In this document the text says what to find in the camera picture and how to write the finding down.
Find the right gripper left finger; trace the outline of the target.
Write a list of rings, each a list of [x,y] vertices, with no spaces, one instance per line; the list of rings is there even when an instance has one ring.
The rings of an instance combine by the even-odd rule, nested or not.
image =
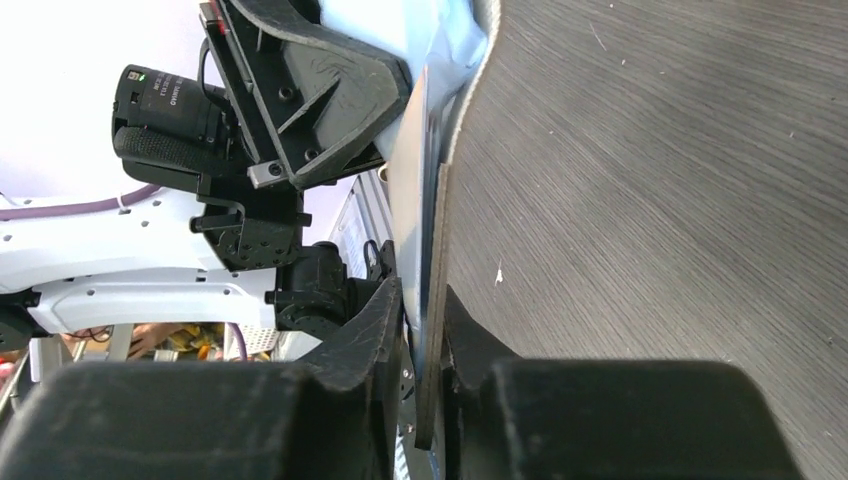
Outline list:
[[[1,442],[5,479],[390,479],[402,294],[293,362],[82,362],[37,387]]]

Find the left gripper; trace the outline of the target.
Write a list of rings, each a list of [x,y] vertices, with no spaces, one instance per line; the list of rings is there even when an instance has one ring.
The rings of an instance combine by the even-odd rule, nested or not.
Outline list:
[[[314,1],[201,1],[200,19],[257,189],[375,168],[411,93],[400,58],[317,22]]]

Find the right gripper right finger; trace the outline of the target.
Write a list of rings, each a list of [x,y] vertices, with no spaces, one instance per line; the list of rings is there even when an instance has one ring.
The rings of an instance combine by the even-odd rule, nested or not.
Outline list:
[[[530,359],[445,305],[448,479],[798,479],[763,394],[704,360]]]

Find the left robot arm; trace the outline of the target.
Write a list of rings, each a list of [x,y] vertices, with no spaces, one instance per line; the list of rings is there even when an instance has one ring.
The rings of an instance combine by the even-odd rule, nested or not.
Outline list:
[[[411,93],[403,58],[321,24],[314,1],[206,1],[221,86],[137,65],[111,137],[145,188],[89,214],[1,217],[1,346],[156,320],[325,339],[382,287],[307,246],[307,190],[381,165]]]

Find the clear plastic card holder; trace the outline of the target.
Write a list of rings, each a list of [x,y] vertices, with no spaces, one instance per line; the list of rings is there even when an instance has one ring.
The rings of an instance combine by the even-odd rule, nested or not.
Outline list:
[[[324,1],[321,23],[401,58],[409,69],[410,99],[376,145],[387,160],[398,276],[412,362],[421,371],[439,342],[428,302],[447,119],[481,64],[488,38],[469,1]]]

